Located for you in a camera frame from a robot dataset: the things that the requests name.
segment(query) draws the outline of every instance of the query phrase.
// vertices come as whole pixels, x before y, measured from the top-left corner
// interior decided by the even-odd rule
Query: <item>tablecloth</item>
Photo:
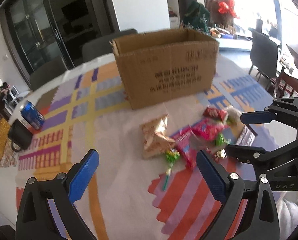
[[[201,119],[205,106],[233,105],[243,111],[262,110],[272,97],[232,61],[219,56],[217,73],[209,91],[133,111],[124,92],[116,64],[109,63],[73,78],[43,95],[37,108],[46,121],[34,134],[32,144],[19,154],[16,176],[17,204],[29,177],[52,179],[79,162],[90,148],[99,152],[100,164],[81,200],[75,205],[98,239],[198,239],[220,203],[215,201],[198,169],[173,169],[165,192],[161,175],[163,157],[142,159],[139,125],[169,114],[168,134]],[[278,146],[262,125],[254,146],[274,150]],[[224,132],[233,141],[234,129]],[[243,179],[255,179],[249,164],[233,159],[221,163]],[[242,201],[227,235],[233,236],[242,218]],[[63,237],[68,234],[50,201]]]

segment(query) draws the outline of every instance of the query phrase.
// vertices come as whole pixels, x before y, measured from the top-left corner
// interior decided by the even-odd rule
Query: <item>cardboard box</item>
[[[113,53],[132,109],[211,87],[219,43],[194,30],[131,34],[113,40]]]

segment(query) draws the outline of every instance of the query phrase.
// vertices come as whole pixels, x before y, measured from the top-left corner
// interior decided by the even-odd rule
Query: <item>person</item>
[[[5,96],[8,95],[9,93],[9,88],[10,85],[8,85],[7,82],[4,82],[1,86],[0,86],[0,110],[2,111],[5,107],[5,101],[4,98]]]

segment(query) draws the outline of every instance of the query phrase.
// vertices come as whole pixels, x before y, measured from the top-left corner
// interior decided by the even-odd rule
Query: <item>blue can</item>
[[[29,101],[25,101],[20,107],[20,114],[36,130],[39,130],[45,122],[43,115]]]

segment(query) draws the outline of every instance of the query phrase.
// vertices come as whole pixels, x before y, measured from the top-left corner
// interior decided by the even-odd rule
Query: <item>television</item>
[[[61,10],[64,16],[70,22],[79,19],[89,13],[85,0],[76,0],[62,7]]]

